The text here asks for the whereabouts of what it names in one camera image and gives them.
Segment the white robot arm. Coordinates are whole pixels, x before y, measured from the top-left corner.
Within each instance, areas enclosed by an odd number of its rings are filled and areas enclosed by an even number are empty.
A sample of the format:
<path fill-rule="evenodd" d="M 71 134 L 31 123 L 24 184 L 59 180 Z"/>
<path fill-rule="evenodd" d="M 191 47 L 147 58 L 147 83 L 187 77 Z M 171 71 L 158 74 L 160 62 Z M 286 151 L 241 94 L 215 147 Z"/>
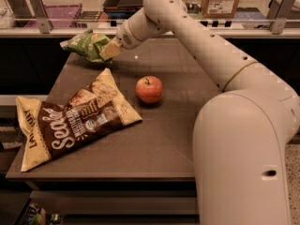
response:
<path fill-rule="evenodd" d="M 300 125 L 297 93 L 188 15 L 181 0 L 142 0 L 105 60 L 172 32 L 220 89 L 200 110 L 193 162 L 201 225 L 293 225 L 285 147 Z"/>

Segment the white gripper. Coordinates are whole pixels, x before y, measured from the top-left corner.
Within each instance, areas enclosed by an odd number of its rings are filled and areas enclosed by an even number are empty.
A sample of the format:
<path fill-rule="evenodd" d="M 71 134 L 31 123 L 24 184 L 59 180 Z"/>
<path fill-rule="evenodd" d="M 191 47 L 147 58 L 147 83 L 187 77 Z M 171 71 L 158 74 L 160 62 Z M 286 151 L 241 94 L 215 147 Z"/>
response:
<path fill-rule="evenodd" d="M 123 22 L 114 37 L 99 53 L 100 57 L 107 61 L 114 58 L 122 51 L 122 47 L 132 50 L 147 39 L 159 36 L 163 33 L 163 29 L 152 22 L 141 8 L 133 14 L 128 20 Z"/>

